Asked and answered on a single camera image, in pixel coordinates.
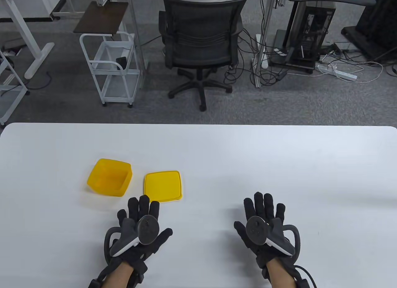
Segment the person's right hand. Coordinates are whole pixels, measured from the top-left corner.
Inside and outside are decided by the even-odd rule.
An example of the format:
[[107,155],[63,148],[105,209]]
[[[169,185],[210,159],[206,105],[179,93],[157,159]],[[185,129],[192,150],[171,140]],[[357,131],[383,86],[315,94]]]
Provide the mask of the person's right hand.
[[[257,192],[254,194],[254,200],[245,198],[243,204],[247,219],[253,216],[258,216],[264,219],[268,224],[270,224],[274,218],[280,218],[281,222],[284,222],[285,205],[278,203],[275,208],[273,197],[269,193],[262,194]],[[240,221],[234,222],[234,229],[237,231],[245,246],[256,256],[257,265],[262,269],[262,271],[270,270],[266,265],[273,259],[279,260],[282,266],[286,269],[292,269],[294,267],[296,260],[292,257],[285,256],[273,247],[254,244],[248,238],[246,228]]]

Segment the person's left hand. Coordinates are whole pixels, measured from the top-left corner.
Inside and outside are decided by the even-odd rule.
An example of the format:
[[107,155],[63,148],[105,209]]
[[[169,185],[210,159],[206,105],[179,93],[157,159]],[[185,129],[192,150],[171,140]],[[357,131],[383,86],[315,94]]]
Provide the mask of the person's left hand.
[[173,235],[171,228],[160,232],[160,203],[151,201],[147,195],[131,197],[128,210],[117,213],[120,237],[110,246],[109,256],[128,263],[133,269],[145,273],[145,260],[155,254]]

